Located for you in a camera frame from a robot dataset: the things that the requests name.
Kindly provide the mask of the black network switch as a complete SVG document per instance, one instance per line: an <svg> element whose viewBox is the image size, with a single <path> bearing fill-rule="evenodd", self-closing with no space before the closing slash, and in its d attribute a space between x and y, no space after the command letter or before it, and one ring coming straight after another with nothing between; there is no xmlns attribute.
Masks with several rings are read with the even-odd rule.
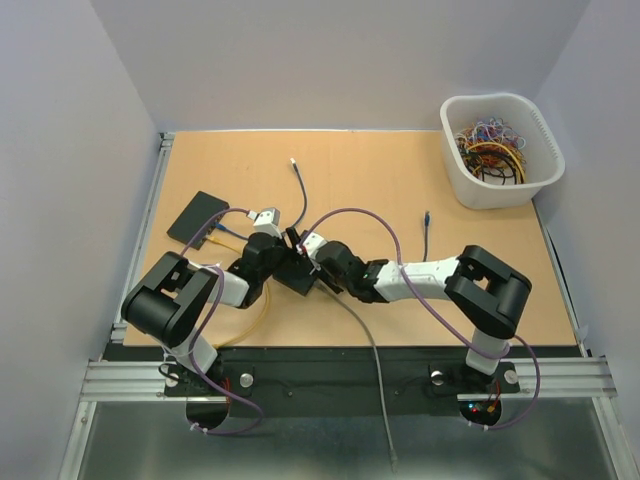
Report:
<svg viewBox="0 0 640 480"><path fill-rule="evenodd" d="M303 255L293 254L291 251L288 251L284 258L291 260L292 279L288 283L279 283L301 296L306 296L315 283L315 275L311 275L312 266L309 259Z"/></svg>
<svg viewBox="0 0 640 480"><path fill-rule="evenodd" d="M183 245L192 240L191 247L199 250L204 244L206 236L213 230L213 227L209 226L208 230L200 231L201 227L214 214L229 207L227 201L198 191L169 227L167 235Z"/></svg>

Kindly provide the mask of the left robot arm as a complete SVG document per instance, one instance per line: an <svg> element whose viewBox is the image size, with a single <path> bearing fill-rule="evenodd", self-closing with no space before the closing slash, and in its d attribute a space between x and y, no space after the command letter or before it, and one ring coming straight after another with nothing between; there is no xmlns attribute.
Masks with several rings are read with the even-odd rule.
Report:
<svg viewBox="0 0 640 480"><path fill-rule="evenodd" d="M188 382L199 393L215 392L222 382L218 352L198 328L203 309L218 303L236 309L251 307L265 284L295 256L300 235L289 227L281 236L255 232L242 254L218 271L167 252L126 295L120 309L123 320L167 349L188 369Z"/></svg>

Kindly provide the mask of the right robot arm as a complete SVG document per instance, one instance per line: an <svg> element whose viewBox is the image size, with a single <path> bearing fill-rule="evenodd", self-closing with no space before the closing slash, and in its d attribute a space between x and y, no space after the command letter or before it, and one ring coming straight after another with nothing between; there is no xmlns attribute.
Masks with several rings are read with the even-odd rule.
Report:
<svg viewBox="0 0 640 480"><path fill-rule="evenodd" d="M338 241L307 240L302 251L330 284L363 303L410 298L453 302L474 325L460 366L461 381L472 390L495 380L532 290L526 276L477 245L466 246L455 257L404 265L385 259L365 262Z"/></svg>

